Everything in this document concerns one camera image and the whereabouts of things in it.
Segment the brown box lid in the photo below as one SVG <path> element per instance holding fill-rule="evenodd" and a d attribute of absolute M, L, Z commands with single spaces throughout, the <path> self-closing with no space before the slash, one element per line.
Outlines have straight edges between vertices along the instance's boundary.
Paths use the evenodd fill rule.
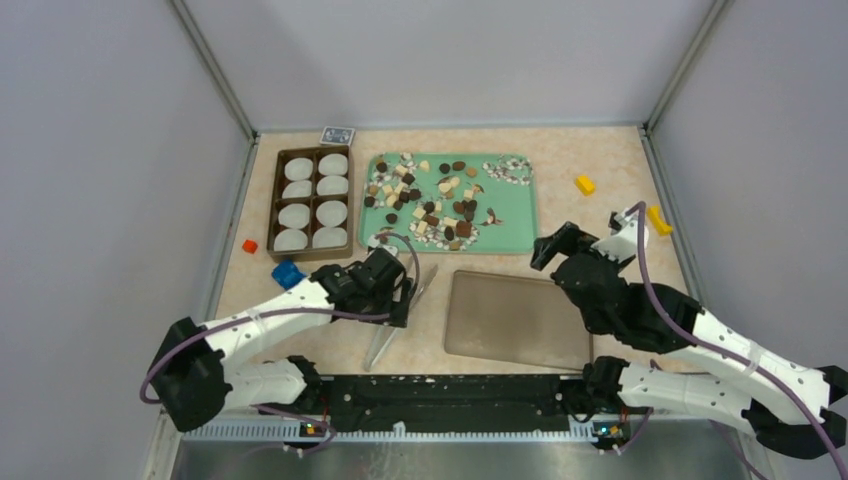
<path fill-rule="evenodd" d="M 579 371 L 593 359 L 580 311 L 550 280 L 458 270 L 446 312 L 452 355 Z"/>

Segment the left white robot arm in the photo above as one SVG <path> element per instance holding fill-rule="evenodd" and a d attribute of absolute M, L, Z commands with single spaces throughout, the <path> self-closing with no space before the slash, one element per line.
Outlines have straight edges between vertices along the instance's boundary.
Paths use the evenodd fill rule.
<path fill-rule="evenodd" d="M 226 318 L 173 323 L 140 387 L 180 432 L 196 430 L 221 413 L 255 404 L 287 404 L 308 413 L 320 386 L 304 360 L 255 364 L 253 358 L 306 330 L 338 320 L 405 327 L 420 282 L 420 263 L 406 268 L 377 248 L 347 266 L 326 264 L 284 293 Z"/>

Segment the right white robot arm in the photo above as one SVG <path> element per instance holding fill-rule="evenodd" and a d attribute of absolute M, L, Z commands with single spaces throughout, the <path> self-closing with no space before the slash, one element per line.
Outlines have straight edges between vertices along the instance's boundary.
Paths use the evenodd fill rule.
<path fill-rule="evenodd" d="M 625 280 L 624 268 L 645 261 L 648 232 L 632 211 L 613 214 L 610 227 L 599 238 L 565 223 L 535 239 L 531 265 L 542 270 L 556 263 L 552 280 L 589 333 L 689 363 L 696 372 L 663 372 L 601 356 L 583 370 L 594 409 L 652 408 L 700 417 L 796 459 L 817 459 L 846 445 L 847 421 L 831 409 L 847 394 L 844 369 L 797 364 L 734 331 L 673 287 L 648 278 Z"/>

